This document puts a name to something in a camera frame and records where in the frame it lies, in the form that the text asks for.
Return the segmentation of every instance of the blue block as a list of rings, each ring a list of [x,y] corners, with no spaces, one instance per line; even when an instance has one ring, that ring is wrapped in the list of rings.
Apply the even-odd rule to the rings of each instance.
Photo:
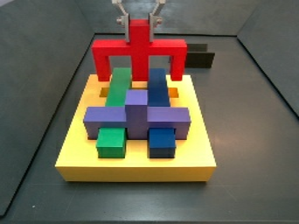
[[[174,158],[176,148],[174,132],[174,129],[148,130],[150,158]]]
[[[171,107],[166,71],[163,68],[151,68],[147,82],[148,107]]]

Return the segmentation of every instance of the yellow block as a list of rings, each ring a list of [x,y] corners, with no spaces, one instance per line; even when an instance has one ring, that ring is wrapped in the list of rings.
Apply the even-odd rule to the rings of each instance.
[[[88,140],[83,117],[87,107],[106,105],[107,98],[99,97],[99,95],[100,89],[108,88],[108,83],[99,82],[98,76],[92,74],[88,77],[88,83],[55,165],[64,180],[102,182],[210,180],[216,168],[216,162],[191,76],[184,75],[182,81],[171,81],[171,77],[167,75],[167,84],[168,88],[178,88],[179,92],[179,98],[171,98],[172,107],[187,107],[191,112],[188,139],[176,140],[175,158],[150,159],[147,157],[146,140],[127,141],[126,158],[99,158],[96,140]],[[140,85],[135,82],[132,86],[143,88],[144,84]]]

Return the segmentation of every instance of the toy block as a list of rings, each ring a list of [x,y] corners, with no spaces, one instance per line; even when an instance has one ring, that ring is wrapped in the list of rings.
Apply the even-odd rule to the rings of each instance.
[[[100,88],[108,86],[104,82],[99,82],[96,75],[91,75],[55,165],[66,181],[178,182],[211,179],[216,162],[192,78],[184,75],[182,81],[172,81],[171,76],[167,75],[167,84],[170,88],[178,88],[180,94],[180,100],[172,101],[172,107],[187,107],[191,114],[188,138],[175,141],[175,159],[148,158],[147,140],[126,141],[124,159],[98,158],[96,141],[87,140],[83,118],[87,105],[106,106],[104,99],[99,99],[99,93]]]
[[[170,107],[170,95],[166,82],[166,71],[162,68],[150,69],[148,107]]]
[[[126,92],[127,138],[147,139],[147,90]]]
[[[131,88],[131,69],[115,68],[110,83],[107,106],[122,107],[126,105],[127,90]]]
[[[111,68],[108,56],[131,55],[132,81],[148,81],[148,57],[172,57],[171,76],[174,81],[183,79],[187,44],[183,39],[158,39],[150,43],[150,24],[147,19],[130,20],[130,43],[122,40],[96,40],[92,44],[98,80],[110,81]]]
[[[99,128],[124,128],[127,126],[126,107],[88,107],[83,122],[88,139],[98,139]]]
[[[174,128],[175,139],[187,139],[192,122],[188,108],[148,107],[147,121],[148,128]]]
[[[124,158],[127,151],[127,130],[100,128],[98,133],[98,157]]]
[[[148,130],[150,158],[174,158],[175,148],[174,129]]]

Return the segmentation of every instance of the block structure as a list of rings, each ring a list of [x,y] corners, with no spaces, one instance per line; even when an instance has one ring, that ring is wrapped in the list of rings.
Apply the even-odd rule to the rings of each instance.
[[[96,40],[92,45],[98,80],[110,81],[111,68],[108,56],[131,56],[132,80],[148,81],[150,56],[170,55],[172,58],[171,76],[174,81],[183,79],[187,44],[183,39],[156,39],[150,43],[150,24],[147,19],[131,19],[130,43],[122,40]]]
[[[216,168],[211,143],[202,119],[202,111],[190,75],[182,81],[167,76],[170,88],[178,88],[180,98],[171,99],[174,108],[188,108],[191,128],[187,140],[176,140],[175,159],[148,158],[146,140],[126,141],[126,158],[99,158],[96,140],[87,139],[83,118],[87,105],[104,107],[99,98],[100,89],[107,83],[91,75],[83,92],[78,110],[70,126],[56,162],[56,169],[66,181],[99,182],[168,182],[208,181]]]

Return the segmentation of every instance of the gray floor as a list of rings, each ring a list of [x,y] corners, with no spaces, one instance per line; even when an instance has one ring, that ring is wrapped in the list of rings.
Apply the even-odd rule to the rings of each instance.
[[[88,52],[0,221],[299,221],[298,118],[235,38],[183,38],[208,43],[216,53],[212,69],[186,71],[219,166],[211,181],[63,181],[54,165],[88,75],[95,73]],[[115,59],[115,66],[123,63]],[[168,67],[167,58],[152,64]]]

